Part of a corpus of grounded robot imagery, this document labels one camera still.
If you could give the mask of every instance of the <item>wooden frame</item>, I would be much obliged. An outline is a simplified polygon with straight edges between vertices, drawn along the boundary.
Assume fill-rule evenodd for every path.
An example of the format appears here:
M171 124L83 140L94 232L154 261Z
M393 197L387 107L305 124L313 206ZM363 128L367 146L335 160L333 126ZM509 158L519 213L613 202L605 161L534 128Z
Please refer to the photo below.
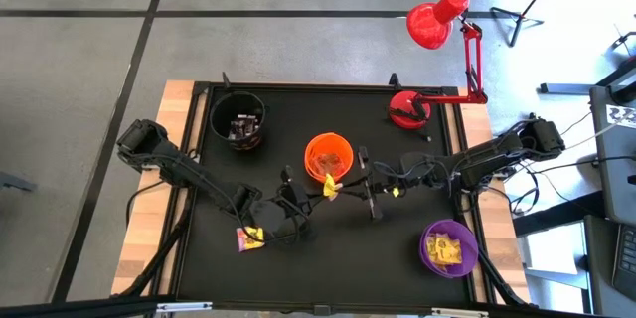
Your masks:
M156 120L167 129L168 136L174 143L181 143L184 136L194 84L191 80L168 80L166 82ZM200 95L197 101L188 150L196 147L201 130L205 96ZM469 104L461 105L460 108L469 147L492 139L490 121L485 105ZM453 107L446 105L446 112L452 150L456 152L459 151L460 144ZM159 181L158 171L144 172L139 181L139 188L146 187L157 181ZM493 182L492 185L498 189L504 189L501 182ZM181 214L186 193L186 189L179 191L175 220ZM163 184L140 194L136 198L130 216L130 224L123 242L119 265L115 272L111 289L112 293L119 293L128 288L156 252L168 210L169 197L170 186ZM490 259L515 292L522 299L530 301L530 293L506 198L496 193L485 192L479 196L479 207ZM471 218L469 216L466 218L472 228ZM159 293L168 292L174 254L175 248L166 258L159 285ZM477 300L485 302L485 288L479 267L474 270L474 281Z

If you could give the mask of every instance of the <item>concrete floor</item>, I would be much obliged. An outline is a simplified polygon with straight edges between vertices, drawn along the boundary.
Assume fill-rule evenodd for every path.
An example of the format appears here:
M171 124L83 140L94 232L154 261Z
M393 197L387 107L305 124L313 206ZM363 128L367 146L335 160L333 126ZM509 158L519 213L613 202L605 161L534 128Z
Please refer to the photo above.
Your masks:
M1 9L135 9L150 0L0 0ZM408 10L435 0L161 0L163 10ZM523 10L530 0L471 0ZM530 111L566 128L585 115L584 97L539 96L544 81L592 83L627 51L605 54L634 29L635 0L540 0L529 14L547 20L524 29L514 49L512 21L477 20L484 30L488 111L501 131ZM47 300L53 272L79 208L142 19L0 17L0 170L39 185L0 191L0 305ZM404 19L156 19L122 123L154 118L166 80L463 85L458 33L441 50L418 47ZM582 123L575 142L591 131ZM593 143L559 158L571 162ZM595 190L594 172L555 173L569 197ZM125 201L138 175L113 158L70 299L106 297L125 233ZM509 192L525 192L519 182ZM547 187L542 206L558 203Z

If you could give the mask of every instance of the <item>red lamp clamp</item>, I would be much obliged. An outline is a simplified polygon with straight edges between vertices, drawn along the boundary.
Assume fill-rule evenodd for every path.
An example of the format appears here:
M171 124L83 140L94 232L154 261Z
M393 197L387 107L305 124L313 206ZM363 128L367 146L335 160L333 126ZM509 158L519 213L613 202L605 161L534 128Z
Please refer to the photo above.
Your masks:
M424 3L413 8L406 17L406 26L413 39L421 46L435 50L440 48L450 36L452 21L459 17L464 38L466 57L466 95L444 95L437 93L401 91L389 105L391 119L406 129L421 128L428 120L431 103L443 104L484 104L488 97L484 93L481 77L481 38L479 26L466 22L463 14L468 9L469 0L440 0L438 3ZM475 42L476 61L471 61L471 41Z

